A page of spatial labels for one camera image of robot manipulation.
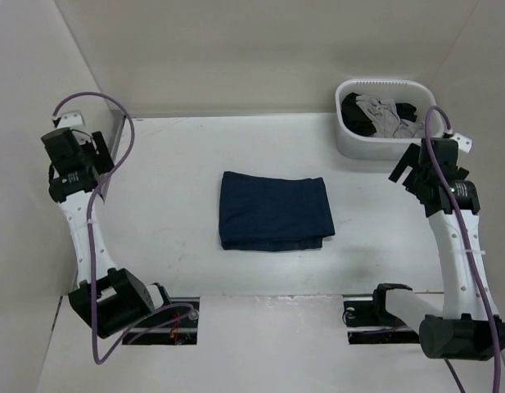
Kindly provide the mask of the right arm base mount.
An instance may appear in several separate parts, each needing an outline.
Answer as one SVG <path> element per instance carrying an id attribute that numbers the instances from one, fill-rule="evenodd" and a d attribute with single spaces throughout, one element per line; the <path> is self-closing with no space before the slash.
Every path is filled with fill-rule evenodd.
<path id="1" fill-rule="evenodd" d="M 376 312 L 370 295 L 344 296 L 342 321 L 350 345 L 418 344 L 419 336 L 405 323 L 385 311 Z"/>

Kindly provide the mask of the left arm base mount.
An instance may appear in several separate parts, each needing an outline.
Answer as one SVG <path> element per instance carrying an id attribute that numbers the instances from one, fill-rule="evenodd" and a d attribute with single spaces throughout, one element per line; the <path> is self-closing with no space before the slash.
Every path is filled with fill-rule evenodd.
<path id="1" fill-rule="evenodd" d="M 173 323 L 187 308 L 174 307 L 144 319 L 123 339 L 124 346 L 192 346 L 197 343 L 200 298 L 172 298 L 173 303 L 188 303 L 195 313 Z"/>

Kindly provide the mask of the dark blue denim trousers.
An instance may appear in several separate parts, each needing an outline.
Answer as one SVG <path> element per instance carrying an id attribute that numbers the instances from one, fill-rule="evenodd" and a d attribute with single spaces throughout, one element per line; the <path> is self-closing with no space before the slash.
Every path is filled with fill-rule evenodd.
<path id="1" fill-rule="evenodd" d="M 316 250 L 335 234 L 322 178 L 290 180 L 223 173 L 219 237 L 224 250 Z"/>

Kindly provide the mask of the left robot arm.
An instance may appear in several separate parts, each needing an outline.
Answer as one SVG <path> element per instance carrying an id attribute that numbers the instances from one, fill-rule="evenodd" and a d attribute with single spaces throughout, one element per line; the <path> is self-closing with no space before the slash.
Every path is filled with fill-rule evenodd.
<path id="1" fill-rule="evenodd" d="M 159 327 L 171 322 L 174 306 L 160 284 L 158 296 L 127 269 L 117 266 L 106 249 L 96 208 L 104 200 L 97 186 L 114 164 L 99 132 L 90 141 L 77 139 L 75 127 L 42 136 L 50 158 L 48 191 L 69 225 L 77 260 L 75 288 L 68 297 L 73 311 L 101 338 L 145 318 Z"/>

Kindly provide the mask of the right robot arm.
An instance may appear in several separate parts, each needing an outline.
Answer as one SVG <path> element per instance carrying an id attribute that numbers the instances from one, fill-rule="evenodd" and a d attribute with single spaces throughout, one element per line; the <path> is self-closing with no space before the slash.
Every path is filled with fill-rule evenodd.
<path id="1" fill-rule="evenodd" d="M 430 359 L 486 361 L 494 357 L 491 327 L 505 349 L 501 320 L 486 282 L 479 243 L 480 203 L 468 172 L 458 167 L 458 143 L 452 139 L 422 139 L 411 144 L 390 181 L 411 171 L 403 185 L 425 209 L 435 236 L 444 286 L 442 309 L 426 303 L 404 284 L 381 283 L 373 292 L 369 311 L 382 324 L 394 318 L 419 336 Z"/>

